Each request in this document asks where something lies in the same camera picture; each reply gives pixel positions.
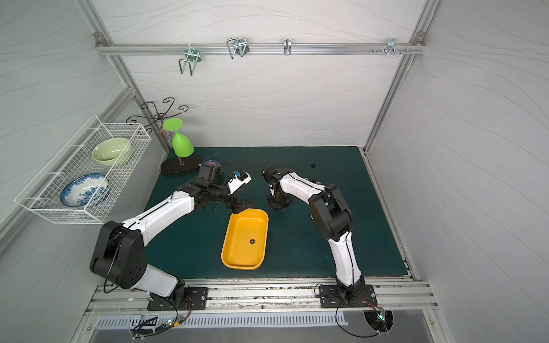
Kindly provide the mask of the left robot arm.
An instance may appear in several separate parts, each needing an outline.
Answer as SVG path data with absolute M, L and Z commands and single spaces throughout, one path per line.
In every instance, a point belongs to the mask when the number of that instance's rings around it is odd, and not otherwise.
M 128 290 L 136 289 L 169 297 L 180 281 L 177 277 L 151 266 L 145 247 L 175 221 L 210 201 L 224 202 L 233 213 L 246 209 L 245 201 L 234 194 L 251 181 L 231 179 L 227 184 L 206 184 L 194 180 L 183 184 L 165 200 L 125 220 L 107 222 L 100 229 L 91 256 L 90 271 Z

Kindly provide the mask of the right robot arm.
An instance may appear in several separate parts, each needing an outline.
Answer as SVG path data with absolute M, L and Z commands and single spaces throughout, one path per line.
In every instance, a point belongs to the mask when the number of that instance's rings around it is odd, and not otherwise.
M 330 245 L 336 267 L 340 297 L 354 300 L 364 289 L 365 280 L 353 248 L 354 216 L 340 189 L 316 184 L 291 169 L 267 167 L 262 171 L 273 210 L 290 206 L 294 198 L 308 204 L 319 233 Z

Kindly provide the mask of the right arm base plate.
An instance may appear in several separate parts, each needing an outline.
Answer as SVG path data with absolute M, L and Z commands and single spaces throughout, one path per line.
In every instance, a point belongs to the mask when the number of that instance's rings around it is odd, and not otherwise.
M 360 290 L 347 294 L 342 287 L 335 284 L 318 284 L 315 296 L 320 299 L 322 308 L 371 308 L 377 307 L 377 296 L 371 284 L 364 285 Z

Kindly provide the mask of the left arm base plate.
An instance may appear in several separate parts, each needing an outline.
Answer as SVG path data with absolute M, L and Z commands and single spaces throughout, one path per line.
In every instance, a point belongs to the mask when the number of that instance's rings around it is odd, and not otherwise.
M 209 289 L 207 287 L 177 287 L 168 297 L 150 294 L 148 311 L 205 310 Z

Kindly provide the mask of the yellow plastic storage box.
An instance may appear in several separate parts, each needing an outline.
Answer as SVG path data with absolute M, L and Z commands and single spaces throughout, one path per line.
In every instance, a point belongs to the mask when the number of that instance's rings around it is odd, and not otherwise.
M 268 224 L 269 217 L 264 210 L 248 209 L 232 214 L 222 247 L 222 263 L 233 270 L 259 269 L 264 262 Z

